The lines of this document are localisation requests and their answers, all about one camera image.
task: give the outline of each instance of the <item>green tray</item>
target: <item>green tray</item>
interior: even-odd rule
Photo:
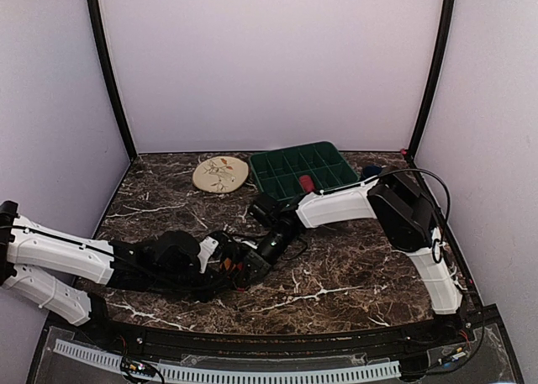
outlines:
[[[310,176],[316,189],[337,188],[359,181],[359,176],[330,142],[266,151],[252,155],[249,162],[260,192],[278,201],[304,193],[300,176]]]

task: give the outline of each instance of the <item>perforated metal strip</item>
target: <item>perforated metal strip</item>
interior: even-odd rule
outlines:
[[[58,339],[54,352],[99,369],[120,373],[121,356]],[[156,365],[166,383],[207,384],[354,384],[400,377],[399,362],[345,369],[298,372],[241,372],[194,369],[160,363]]]

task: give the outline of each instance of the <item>beige plate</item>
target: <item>beige plate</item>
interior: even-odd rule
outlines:
[[[193,184],[207,192],[235,191],[246,181],[249,166],[235,157],[219,156],[200,164],[193,173]]]

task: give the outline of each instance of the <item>white panel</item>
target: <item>white panel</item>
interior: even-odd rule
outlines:
[[[538,0],[456,0],[454,11],[417,162],[448,183],[480,293],[498,304],[525,382],[538,382]]]
[[[442,0],[101,0],[140,152],[409,142]]]
[[[0,202],[92,235],[128,165],[86,0],[0,0]],[[2,382],[24,383],[46,313],[0,290]]]

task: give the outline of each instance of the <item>red object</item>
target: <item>red object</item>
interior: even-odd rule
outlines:
[[[314,181],[312,181],[312,178],[310,176],[300,176],[299,182],[301,183],[301,187],[306,193],[311,193],[316,190]]]

